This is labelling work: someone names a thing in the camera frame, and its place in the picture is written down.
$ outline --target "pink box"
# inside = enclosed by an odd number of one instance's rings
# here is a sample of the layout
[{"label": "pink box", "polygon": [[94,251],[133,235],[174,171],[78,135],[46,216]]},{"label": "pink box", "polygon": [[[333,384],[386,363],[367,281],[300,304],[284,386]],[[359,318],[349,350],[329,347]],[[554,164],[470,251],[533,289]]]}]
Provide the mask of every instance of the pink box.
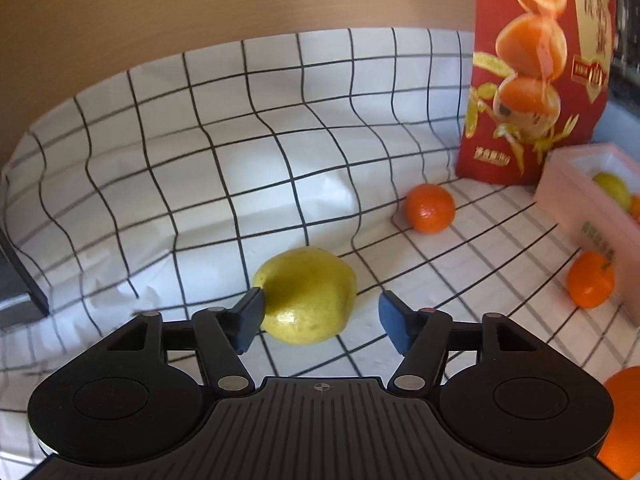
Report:
[{"label": "pink box", "polygon": [[640,164],[615,144],[588,144],[553,150],[536,201],[580,247],[612,256],[616,295],[640,326],[640,226],[591,180],[599,171],[640,194]]}]

